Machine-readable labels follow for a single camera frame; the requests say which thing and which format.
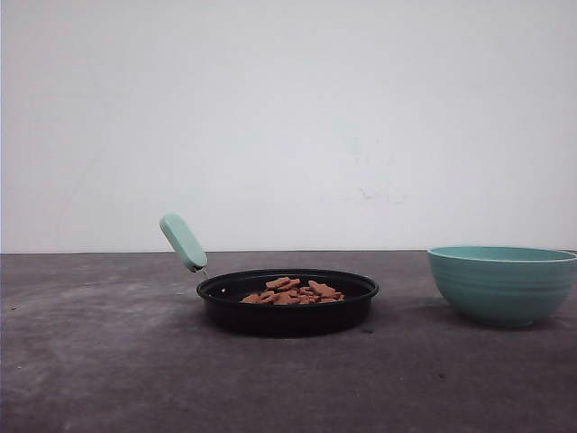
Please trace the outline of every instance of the mint green handle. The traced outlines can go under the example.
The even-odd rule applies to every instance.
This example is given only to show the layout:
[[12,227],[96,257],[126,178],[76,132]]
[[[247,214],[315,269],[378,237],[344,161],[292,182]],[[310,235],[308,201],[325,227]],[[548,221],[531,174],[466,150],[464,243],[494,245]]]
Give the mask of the mint green handle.
[[201,270],[208,263],[205,251],[188,228],[187,223],[176,214],[160,219],[160,230],[169,240],[180,261],[192,272]]

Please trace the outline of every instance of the dog treat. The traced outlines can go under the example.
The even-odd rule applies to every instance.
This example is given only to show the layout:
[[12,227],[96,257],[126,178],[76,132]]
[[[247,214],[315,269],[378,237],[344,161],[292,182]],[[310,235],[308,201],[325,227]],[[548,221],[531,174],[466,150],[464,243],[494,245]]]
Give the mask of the dog treat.
[[296,305],[336,302],[344,299],[344,294],[327,284],[310,280],[308,285],[298,287],[300,279],[281,277],[267,281],[261,293],[251,293],[241,302],[249,304]]

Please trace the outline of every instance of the pan rim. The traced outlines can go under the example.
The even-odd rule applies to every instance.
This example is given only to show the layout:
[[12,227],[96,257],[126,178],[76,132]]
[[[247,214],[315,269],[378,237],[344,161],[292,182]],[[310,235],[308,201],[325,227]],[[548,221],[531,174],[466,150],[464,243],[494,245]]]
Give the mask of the pan rim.
[[[247,302],[240,302],[238,300],[230,300],[230,299],[220,299],[220,298],[215,298],[210,296],[208,293],[206,293],[206,286],[210,283],[214,283],[214,282],[218,282],[218,280],[227,280],[230,279],[231,277],[235,277],[235,276],[243,276],[243,275],[258,275],[258,274],[263,274],[263,273],[283,273],[285,272],[286,274],[306,274],[306,273],[325,273],[325,274],[333,274],[333,275],[341,275],[341,276],[347,276],[347,277],[352,277],[354,279],[358,279],[358,280],[364,280],[365,282],[368,282],[372,288],[371,291],[369,291],[368,293],[365,293],[361,296],[355,296],[352,298],[345,298],[343,300],[339,300],[337,302],[325,302],[325,303],[315,303],[315,304],[296,304],[296,305],[268,305],[268,304],[250,304]],[[352,303],[356,303],[356,302],[361,302],[363,300],[366,299],[370,299],[373,296],[375,296],[380,290],[379,284],[371,277],[367,276],[367,275],[362,275],[359,273],[354,273],[354,272],[346,272],[346,271],[334,271],[334,270],[330,270],[330,269],[318,269],[318,268],[269,268],[269,269],[250,269],[250,270],[246,270],[246,271],[237,271],[237,272],[229,272],[229,273],[224,273],[222,275],[216,275],[215,277],[211,277],[207,280],[201,281],[198,285],[197,285],[197,294],[200,298],[208,301],[208,302],[212,302],[215,304],[221,304],[221,305],[228,305],[228,306],[236,306],[239,309],[266,309],[266,310],[270,310],[270,309],[275,309],[275,310],[281,310],[281,309],[290,309],[290,310],[295,310],[295,309],[329,309],[329,308],[334,308],[336,306],[339,305],[347,305],[347,304],[352,304]]]

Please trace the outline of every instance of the black pan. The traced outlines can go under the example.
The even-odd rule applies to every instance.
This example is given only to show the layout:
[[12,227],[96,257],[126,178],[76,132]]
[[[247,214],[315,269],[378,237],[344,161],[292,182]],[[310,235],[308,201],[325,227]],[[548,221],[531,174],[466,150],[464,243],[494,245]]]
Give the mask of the black pan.
[[[160,227],[193,272],[207,264],[207,258],[186,223],[174,214],[166,215]],[[326,283],[344,294],[336,302],[305,305],[248,304],[245,296],[260,292],[266,281],[288,276],[301,281]],[[321,269],[268,269],[227,273],[198,284],[208,317],[233,332],[263,336],[307,336],[340,331],[360,324],[368,315],[371,298],[379,286],[369,277]]]

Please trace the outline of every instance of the bowl rim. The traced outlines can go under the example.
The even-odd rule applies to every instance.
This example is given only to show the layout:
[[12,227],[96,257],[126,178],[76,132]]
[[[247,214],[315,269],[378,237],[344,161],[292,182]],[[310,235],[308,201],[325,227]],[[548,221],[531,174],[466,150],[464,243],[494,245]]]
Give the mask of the bowl rim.
[[[437,250],[442,250],[444,248],[492,248],[501,249],[508,248],[513,250],[532,250],[532,251],[543,251],[548,253],[564,253],[567,254],[563,259],[547,259],[547,260],[504,260],[504,259],[481,259],[476,257],[459,257],[450,254],[439,253]],[[454,260],[465,260],[470,262],[490,262],[490,263],[565,263],[571,261],[577,261],[577,253],[568,250],[555,250],[551,248],[535,248],[531,246],[511,246],[511,245],[479,245],[479,244],[460,244],[460,245],[444,245],[436,246],[434,248],[429,248],[426,252],[430,255],[437,257],[443,257],[445,259]]]

